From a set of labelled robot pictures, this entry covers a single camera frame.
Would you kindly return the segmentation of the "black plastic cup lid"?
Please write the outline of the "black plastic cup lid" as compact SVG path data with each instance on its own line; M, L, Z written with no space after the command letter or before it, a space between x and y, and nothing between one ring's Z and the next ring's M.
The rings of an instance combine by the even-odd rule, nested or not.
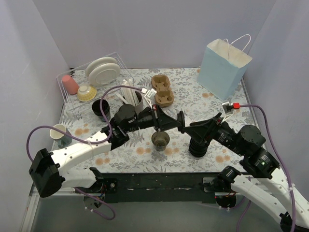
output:
M177 128L179 131L181 131L183 127L185 127L185 117L183 111L180 111L177 114L177 121L179 122L179 126Z

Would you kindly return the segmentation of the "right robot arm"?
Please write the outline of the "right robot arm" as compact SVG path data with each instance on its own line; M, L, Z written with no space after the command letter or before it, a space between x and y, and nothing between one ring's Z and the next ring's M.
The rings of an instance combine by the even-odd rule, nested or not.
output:
M243 169L268 191L255 186L232 166L226 166L207 183L207 189L242 194L276 219L284 232L309 230L309 202L292 186L283 165L262 147L266 140L256 126L245 125L235 132L221 114L191 123L188 127L182 112L177 115L177 120L181 123L178 130L191 137L189 151L192 155L205 155L210 142L215 140L242 156L240 164Z

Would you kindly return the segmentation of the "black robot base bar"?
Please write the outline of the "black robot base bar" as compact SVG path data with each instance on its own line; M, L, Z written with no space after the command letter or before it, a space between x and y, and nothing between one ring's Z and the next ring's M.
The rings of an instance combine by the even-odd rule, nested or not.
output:
M215 203L215 194L232 196L219 173L99 173L86 193L104 194L106 203L202 202Z

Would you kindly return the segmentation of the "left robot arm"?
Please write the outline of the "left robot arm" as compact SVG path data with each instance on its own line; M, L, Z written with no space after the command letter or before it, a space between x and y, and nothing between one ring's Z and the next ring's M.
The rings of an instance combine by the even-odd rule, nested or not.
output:
M37 152L29 169L31 179L42 198L49 197L61 188L82 187L92 193L98 193L103 187L103 178L98 170L89 168L79 174L70 174L69 170L81 162L101 153L112 151L129 140L128 132L153 127L156 131L167 131L184 127L184 114L179 112L176 118L164 113L154 104L136 113L131 104L122 105L111 119L111 126L80 143L68 147Z

